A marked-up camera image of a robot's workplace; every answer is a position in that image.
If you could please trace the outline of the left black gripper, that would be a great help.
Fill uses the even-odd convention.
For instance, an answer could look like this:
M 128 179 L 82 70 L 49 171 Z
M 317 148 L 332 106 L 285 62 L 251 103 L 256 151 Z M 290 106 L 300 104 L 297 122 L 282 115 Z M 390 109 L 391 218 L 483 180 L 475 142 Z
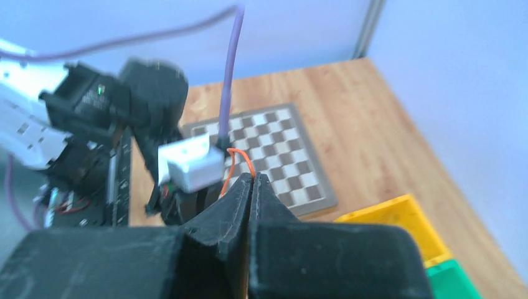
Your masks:
M 222 186 L 220 181 L 189 194 L 171 182 L 154 186 L 145 213 L 148 217 L 159 214 L 166 225 L 183 225 L 213 204 Z

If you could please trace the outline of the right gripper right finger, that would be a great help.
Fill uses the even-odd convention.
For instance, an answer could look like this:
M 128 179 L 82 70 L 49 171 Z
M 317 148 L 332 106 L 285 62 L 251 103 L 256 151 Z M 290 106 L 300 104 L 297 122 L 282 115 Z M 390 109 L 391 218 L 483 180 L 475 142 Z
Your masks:
M 253 182 L 250 298 L 432 298 L 418 247 L 403 228 L 302 222 L 270 180 Z

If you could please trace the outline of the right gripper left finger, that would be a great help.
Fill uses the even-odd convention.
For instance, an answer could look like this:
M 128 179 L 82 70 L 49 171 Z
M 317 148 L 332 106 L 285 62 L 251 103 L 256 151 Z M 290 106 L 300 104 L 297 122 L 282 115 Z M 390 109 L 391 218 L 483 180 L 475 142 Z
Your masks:
M 252 177 L 182 226 L 38 230 L 1 269 L 2 298 L 245 298 Z

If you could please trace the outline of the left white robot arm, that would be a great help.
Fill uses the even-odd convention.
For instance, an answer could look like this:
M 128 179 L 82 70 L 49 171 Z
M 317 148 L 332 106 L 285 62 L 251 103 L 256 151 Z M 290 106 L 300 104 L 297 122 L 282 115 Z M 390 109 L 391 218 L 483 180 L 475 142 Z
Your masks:
M 46 176 L 36 211 L 45 228 L 127 225 L 131 142 L 154 187 L 145 207 L 181 225 L 220 196 L 224 149 L 179 127 L 189 90 L 175 65 L 129 59 L 118 75 L 81 62 L 1 55 L 1 147 Z

